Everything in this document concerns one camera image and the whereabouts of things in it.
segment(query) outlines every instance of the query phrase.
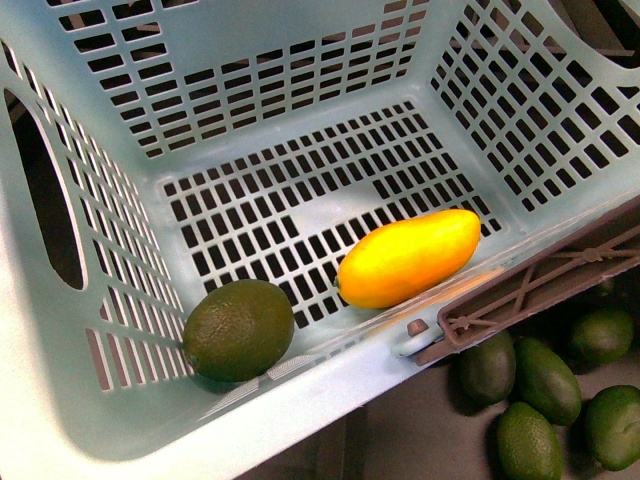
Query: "floor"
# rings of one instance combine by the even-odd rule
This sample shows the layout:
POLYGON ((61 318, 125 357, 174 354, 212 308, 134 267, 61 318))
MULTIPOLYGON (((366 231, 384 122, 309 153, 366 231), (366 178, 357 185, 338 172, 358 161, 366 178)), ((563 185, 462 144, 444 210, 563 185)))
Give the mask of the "floor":
MULTIPOLYGON (((522 322, 515 334, 544 329, 544 322, 522 322)), ((613 384, 640 388, 639 343, 624 359, 578 375, 583 397, 591 398, 613 384)), ((239 480, 506 479, 496 456, 495 428, 507 402, 475 408, 460 389, 455 365, 455 358, 445 359, 376 398, 355 412, 357 418, 351 418, 351 432, 347 426, 346 435, 343 419, 239 480), (344 446, 344 455, 326 455, 325 449, 323 457, 327 443, 344 446), (341 470, 349 462, 351 469, 341 470)), ((557 431, 565 448, 563 480, 640 478, 640 461, 622 472, 606 472, 584 453, 578 428, 557 431)))

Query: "basket handle hole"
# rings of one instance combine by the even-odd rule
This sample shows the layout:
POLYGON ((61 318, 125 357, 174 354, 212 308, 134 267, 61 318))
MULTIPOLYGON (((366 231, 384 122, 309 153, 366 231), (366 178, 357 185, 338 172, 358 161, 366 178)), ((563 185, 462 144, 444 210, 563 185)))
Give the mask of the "basket handle hole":
POLYGON ((41 128, 9 90, 4 99, 49 262, 67 285, 81 290, 85 282, 70 209, 41 128))

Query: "plastic basket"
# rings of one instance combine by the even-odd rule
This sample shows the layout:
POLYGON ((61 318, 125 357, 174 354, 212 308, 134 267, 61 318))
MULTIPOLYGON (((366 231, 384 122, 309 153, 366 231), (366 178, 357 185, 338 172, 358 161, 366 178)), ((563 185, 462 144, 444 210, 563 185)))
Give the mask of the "plastic basket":
POLYGON ((640 193, 638 75, 546 2, 4 0, 0 41, 5 480, 232 478, 419 372, 444 307, 640 193), (340 300, 359 238, 453 207, 483 221, 463 271, 386 311, 340 300), (204 382, 185 318, 245 277, 288 293, 294 342, 204 382))

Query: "green lime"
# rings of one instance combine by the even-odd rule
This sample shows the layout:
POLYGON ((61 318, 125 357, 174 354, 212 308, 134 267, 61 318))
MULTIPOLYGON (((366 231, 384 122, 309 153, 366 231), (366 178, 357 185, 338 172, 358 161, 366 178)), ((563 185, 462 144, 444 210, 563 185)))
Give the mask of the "green lime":
POLYGON ((513 403, 498 420, 498 455, 511 480, 559 480, 562 450, 551 424, 524 402, 513 403))
POLYGON ((462 388, 479 405, 501 402, 513 388, 516 354, 507 330, 460 354, 458 365, 462 388))
POLYGON ((535 338, 520 338, 516 387, 522 399, 555 425, 571 425, 582 409, 578 379, 555 352, 535 338))
POLYGON ((624 356, 633 341, 633 318, 625 310, 601 308, 571 324, 569 352, 595 365, 624 356))
POLYGON ((593 397, 585 417, 587 445, 607 470, 619 471, 640 459, 640 390, 605 388, 593 397))
POLYGON ((282 289, 238 280, 209 293, 187 319, 183 346, 199 374, 223 382, 262 375, 287 351, 293 311, 282 289))

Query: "yellow mango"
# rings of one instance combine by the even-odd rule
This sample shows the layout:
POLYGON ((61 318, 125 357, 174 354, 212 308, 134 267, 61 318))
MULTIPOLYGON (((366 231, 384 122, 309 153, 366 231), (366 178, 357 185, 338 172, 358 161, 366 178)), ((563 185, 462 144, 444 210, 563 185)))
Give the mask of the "yellow mango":
POLYGON ((335 285, 356 307, 391 307, 460 270, 479 241, 480 219, 469 210, 393 222, 353 247, 340 263, 335 285))

